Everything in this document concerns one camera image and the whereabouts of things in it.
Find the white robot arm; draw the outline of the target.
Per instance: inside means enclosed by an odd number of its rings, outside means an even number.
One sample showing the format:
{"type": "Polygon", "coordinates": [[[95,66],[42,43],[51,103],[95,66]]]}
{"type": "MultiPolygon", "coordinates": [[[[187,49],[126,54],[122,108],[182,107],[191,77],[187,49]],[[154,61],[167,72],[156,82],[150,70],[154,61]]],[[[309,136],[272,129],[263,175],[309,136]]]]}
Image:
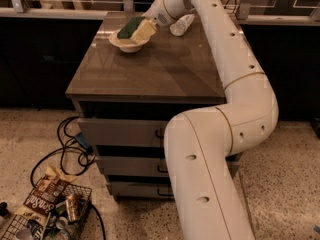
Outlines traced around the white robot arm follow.
{"type": "Polygon", "coordinates": [[[221,0],[155,0],[167,26],[197,11],[222,82],[222,105],[184,111],[167,124],[164,151],[185,240],[255,240],[227,157],[265,141],[278,121],[271,84],[221,0]]]}

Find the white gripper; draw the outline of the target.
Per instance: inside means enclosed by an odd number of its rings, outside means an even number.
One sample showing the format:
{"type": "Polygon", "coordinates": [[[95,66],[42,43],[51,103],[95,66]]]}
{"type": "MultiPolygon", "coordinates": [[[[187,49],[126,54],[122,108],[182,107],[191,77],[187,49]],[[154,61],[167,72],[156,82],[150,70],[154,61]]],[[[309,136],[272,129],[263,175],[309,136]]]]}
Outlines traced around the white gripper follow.
{"type": "MultiPolygon", "coordinates": [[[[177,0],[155,0],[146,12],[146,17],[160,27],[167,27],[177,20],[177,0]]],[[[134,44],[149,40],[156,33],[155,24],[146,18],[133,18],[130,21],[132,34],[130,41],[134,44]]]]}

